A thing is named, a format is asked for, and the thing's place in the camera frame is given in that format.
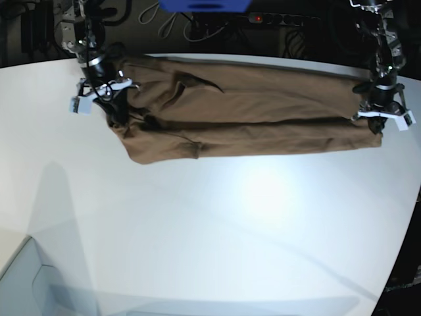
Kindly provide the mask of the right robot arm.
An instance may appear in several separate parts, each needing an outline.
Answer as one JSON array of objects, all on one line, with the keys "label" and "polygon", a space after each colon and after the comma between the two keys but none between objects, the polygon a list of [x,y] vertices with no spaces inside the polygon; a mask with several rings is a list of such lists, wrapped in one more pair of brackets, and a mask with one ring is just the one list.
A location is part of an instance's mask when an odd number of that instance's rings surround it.
[{"label": "right robot arm", "polygon": [[103,8],[102,1],[71,1],[62,14],[62,48],[76,57],[83,77],[70,101],[70,112],[90,114],[98,105],[110,125],[125,125],[129,120],[128,90],[137,85],[116,63],[125,57],[123,43],[104,46],[105,28],[119,26],[131,15],[132,2],[127,1],[118,20],[115,7]]}]

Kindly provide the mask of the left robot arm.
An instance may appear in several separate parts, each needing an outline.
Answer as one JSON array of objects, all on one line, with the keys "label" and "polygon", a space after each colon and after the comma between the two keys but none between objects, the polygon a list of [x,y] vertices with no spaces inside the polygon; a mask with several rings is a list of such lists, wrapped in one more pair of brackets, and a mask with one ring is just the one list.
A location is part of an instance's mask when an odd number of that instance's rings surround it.
[{"label": "left robot arm", "polygon": [[368,58],[369,77],[352,89],[361,100],[351,120],[366,120],[375,135],[383,132],[389,120],[395,122],[398,130],[408,130],[416,119],[406,104],[405,85],[398,82],[399,71],[406,65],[407,58],[399,38],[399,24],[395,21],[397,2],[330,1],[330,31],[340,44],[333,27],[336,8],[353,14],[357,32],[374,42]]}]

